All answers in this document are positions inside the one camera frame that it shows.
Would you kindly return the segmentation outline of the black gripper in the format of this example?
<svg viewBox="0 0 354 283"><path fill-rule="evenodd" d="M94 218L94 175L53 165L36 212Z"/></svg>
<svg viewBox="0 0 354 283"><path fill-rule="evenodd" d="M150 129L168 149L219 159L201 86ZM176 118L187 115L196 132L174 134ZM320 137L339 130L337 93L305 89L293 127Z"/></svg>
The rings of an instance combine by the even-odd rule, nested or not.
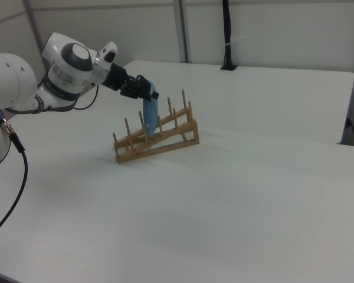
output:
<svg viewBox="0 0 354 283"><path fill-rule="evenodd" d="M114 91L120 91L120 95L130 98L145 100L157 100L159 98L159 93L152 89L152 84L144 76L132 77L127 74L123 67L115 63L111 64L109 73L102 85Z"/></svg>

